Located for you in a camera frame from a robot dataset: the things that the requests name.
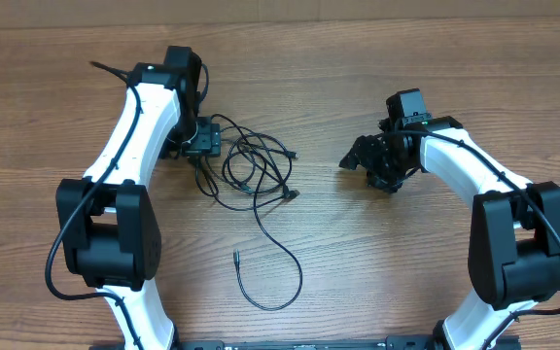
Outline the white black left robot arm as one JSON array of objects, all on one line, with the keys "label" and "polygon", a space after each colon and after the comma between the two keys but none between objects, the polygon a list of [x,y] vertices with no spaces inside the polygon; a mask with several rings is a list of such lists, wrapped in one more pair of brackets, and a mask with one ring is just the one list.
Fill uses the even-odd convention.
[{"label": "white black left robot arm", "polygon": [[206,95],[199,78],[208,70],[192,48],[179,46],[168,47],[160,64],[106,70],[125,83],[122,114],[84,175],[62,180],[56,190],[60,231],[45,282],[56,298],[70,299],[53,281],[62,251],[68,270],[89,288],[74,298],[108,302],[124,335],[122,349],[178,349],[156,282],[161,235],[148,187],[161,158],[220,155],[219,126],[199,114]]}]

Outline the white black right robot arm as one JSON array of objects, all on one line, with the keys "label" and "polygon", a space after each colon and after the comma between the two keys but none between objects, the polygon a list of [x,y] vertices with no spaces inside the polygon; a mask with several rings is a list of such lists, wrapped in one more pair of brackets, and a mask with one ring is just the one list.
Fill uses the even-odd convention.
[{"label": "white black right robot arm", "polygon": [[367,184],[396,193],[431,173],[471,210],[472,289],[429,335],[389,335],[387,349],[518,349],[506,329],[523,316],[560,315],[560,187],[534,183],[494,160],[462,124],[436,118],[417,88],[386,100],[379,133],[356,139],[339,165],[362,167]]}]

